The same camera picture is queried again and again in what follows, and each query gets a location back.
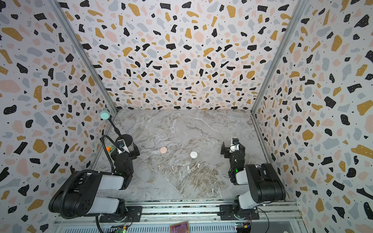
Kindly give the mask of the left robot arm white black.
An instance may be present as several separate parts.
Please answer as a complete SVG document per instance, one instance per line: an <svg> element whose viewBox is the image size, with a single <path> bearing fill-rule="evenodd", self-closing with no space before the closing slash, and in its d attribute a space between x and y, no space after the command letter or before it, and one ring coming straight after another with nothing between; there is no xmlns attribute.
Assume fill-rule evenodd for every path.
<svg viewBox="0 0 373 233"><path fill-rule="evenodd" d="M125 190L129 186L139 149L134 143L128 149L112 153L114 172L74 171L50 200L49 211L64 219L102 216L119 222L128 217L125 200L99 196L101 191Z"/></svg>

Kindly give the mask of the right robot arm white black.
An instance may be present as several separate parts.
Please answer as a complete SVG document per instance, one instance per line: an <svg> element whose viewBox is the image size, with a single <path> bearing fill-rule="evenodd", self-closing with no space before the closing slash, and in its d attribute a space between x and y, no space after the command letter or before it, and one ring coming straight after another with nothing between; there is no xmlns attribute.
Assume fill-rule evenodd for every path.
<svg viewBox="0 0 373 233"><path fill-rule="evenodd" d="M272 164L246 164L245 147L238 138L233 138L230 146L222 144L220 153L229 160L228 177L231 183L248 185L249 188L246 193L235 198L233 209L236 212L286 199L285 187Z"/></svg>

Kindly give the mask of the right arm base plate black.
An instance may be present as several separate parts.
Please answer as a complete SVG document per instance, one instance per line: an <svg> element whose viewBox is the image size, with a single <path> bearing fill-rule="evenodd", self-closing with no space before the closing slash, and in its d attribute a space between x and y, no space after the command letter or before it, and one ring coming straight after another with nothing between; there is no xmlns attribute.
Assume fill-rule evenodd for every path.
<svg viewBox="0 0 373 233"><path fill-rule="evenodd" d="M221 220L259 220L259 213L256 209L242 209L236 203L220 205L218 216Z"/></svg>

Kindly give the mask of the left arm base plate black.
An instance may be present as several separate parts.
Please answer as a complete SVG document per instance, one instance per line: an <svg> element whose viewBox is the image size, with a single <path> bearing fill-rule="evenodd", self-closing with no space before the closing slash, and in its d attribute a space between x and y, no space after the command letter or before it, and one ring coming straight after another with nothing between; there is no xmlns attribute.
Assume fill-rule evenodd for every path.
<svg viewBox="0 0 373 233"><path fill-rule="evenodd" d="M99 217L100 223L134 223L140 222L142 215L142 206L127 206L119 208L113 214L103 214Z"/></svg>

